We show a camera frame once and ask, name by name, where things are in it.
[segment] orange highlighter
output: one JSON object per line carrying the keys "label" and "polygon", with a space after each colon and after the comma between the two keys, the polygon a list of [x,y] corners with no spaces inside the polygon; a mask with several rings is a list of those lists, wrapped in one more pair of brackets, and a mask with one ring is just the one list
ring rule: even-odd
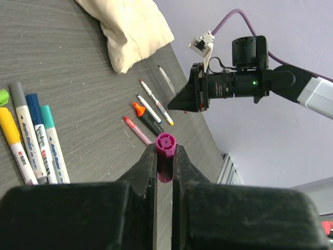
{"label": "orange highlighter", "polygon": [[145,107],[138,105],[136,102],[133,102],[133,106],[137,111],[138,118],[154,133],[154,135],[158,136],[160,133],[164,132],[162,127],[155,121],[154,117]]}

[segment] gray table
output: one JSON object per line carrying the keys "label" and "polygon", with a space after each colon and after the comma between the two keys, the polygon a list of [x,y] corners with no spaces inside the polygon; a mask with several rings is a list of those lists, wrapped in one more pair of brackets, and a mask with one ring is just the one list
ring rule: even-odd
{"label": "gray table", "polygon": [[[136,118],[131,103],[136,93],[151,103],[139,78],[164,106],[171,100],[157,64],[180,90],[186,79],[171,46],[137,63],[127,74],[116,74],[99,22],[74,0],[0,0],[0,89],[21,81],[25,93],[37,92],[41,105],[50,105],[72,182],[114,181],[138,161],[145,145],[123,116],[155,140]],[[7,107],[16,119],[11,101]],[[209,180],[216,181],[223,160],[203,116],[181,111],[169,115],[175,125],[163,120],[166,132],[185,146],[191,161]],[[23,180],[3,133],[0,137],[2,196]],[[158,248],[168,249],[171,184],[160,183],[158,195]]]}

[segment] magenta plastic part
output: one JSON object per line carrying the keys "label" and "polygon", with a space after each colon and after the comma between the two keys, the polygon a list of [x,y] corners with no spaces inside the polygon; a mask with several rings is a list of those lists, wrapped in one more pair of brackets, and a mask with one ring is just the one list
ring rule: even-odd
{"label": "magenta plastic part", "polygon": [[163,183],[172,181],[172,162],[175,155],[176,138],[168,133],[160,133],[156,138],[157,176]]}

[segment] marker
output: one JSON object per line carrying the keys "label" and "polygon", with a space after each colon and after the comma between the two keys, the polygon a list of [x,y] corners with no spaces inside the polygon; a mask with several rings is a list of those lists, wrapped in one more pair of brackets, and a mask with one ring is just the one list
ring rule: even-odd
{"label": "marker", "polygon": [[47,183],[46,170],[35,134],[35,129],[31,121],[27,101],[20,82],[9,85],[12,98],[14,100],[16,115],[20,124],[27,155],[32,166],[32,170],[39,184]]}
{"label": "marker", "polygon": [[49,106],[41,107],[42,118],[47,134],[47,140],[52,152],[52,157],[54,160],[55,172],[58,178],[58,183],[67,184],[70,183],[69,176],[67,173],[67,168],[65,160],[62,155],[58,134],[54,125],[52,113]]}
{"label": "marker", "polygon": [[28,103],[28,109],[30,112],[32,123],[35,127],[38,144],[43,157],[44,167],[46,169],[48,183],[57,184],[58,181],[56,173],[54,171],[52,153],[48,145],[47,135],[43,124],[43,118],[37,94],[34,93],[26,95],[25,98]]}
{"label": "marker", "polygon": [[126,123],[130,126],[133,132],[139,137],[146,145],[151,144],[150,139],[132,122],[128,117],[124,117]]}
{"label": "marker", "polygon": [[157,176],[163,183],[168,183],[172,180],[172,165],[176,143],[176,138],[168,133],[159,134],[155,141],[157,151]]}
{"label": "marker", "polygon": [[162,104],[155,98],[155,96],[152,94],[151,90],[148,88],[147,84],[143,82],[143,80],[140,79],[141,85],[142,87],[144,87],[145,91],[147,92],[147,94],[149,95],[149,97],[151,98],[151,100],[155,103],[155,105],[158,107],[158,109],[161,111],[162,115],[165,117],[165,119],[167,120],[167,122],[173,126],[174,123],[171,119],[171,117],[168,115],[168,113],[165,111],[165,109],[163,108]]}
{"label": "marker", "polygon": [[173,95],[176,95],[177,92],[176,92],[176,89],[175,87],[172,85],[172,82],[170,81],[169,77],[167,76],[167,74],[164,72],[164,70],[159,66],[157,65],[158,68],[160,69],[160,72],[165,80],[165,82],[167,83],[167,85],[169,86],[170,90],[172,91]]}
{"label": "marker", "polygon": [[7,142],[10,146],[24,182],[28,185],[38,185],[35,174],[32,171],[28,157],[25,154],[20,140],[20,133],[17,130],[11,113],[7,108],[0,108],[0,125],[4,131]]}
{"label": "marker", "polygon": [[8,103],[9,94],[6,90],[0,90],[0,107]]}
{"label": "marker", "polygon": [[153,116],[154,120],[158,123],[158,124],[162,124],[162,120],[161,118],[158,117],[158,115],[155,113],[155,111],[151,108],[151,106],[146,102],[146,100],[144,100],[142,98],[142,96],[140,95],[136,95],[137,98],[139,99],[139,101],[142,103],[142,105],[144,105],[146,107],[146,109],[148,110],[148,112],[151,114],[151,116]]}
{"label": "marker", "polygon": [[146,112],[145,107],[141,107],[136,102],[133,103],[133,106],[137,111],[138,118],[154,133],[154,135],[158,136],[160,133],[164,132],[161,126],[151,116],[151,114]]}

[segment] teal marker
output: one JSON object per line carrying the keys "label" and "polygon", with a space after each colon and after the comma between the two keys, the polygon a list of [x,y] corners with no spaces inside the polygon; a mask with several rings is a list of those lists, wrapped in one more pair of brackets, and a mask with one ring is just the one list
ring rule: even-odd
{"label": "teal marker", "polygon": [[55,128],[50,107],[42,106],[41,112],[42,112],[44,127],[46,130],[47,140],[52,152],[58,183],[60,184],[70,183],[65,160],[63,158],[62,151],[60,148],[59,138]]}

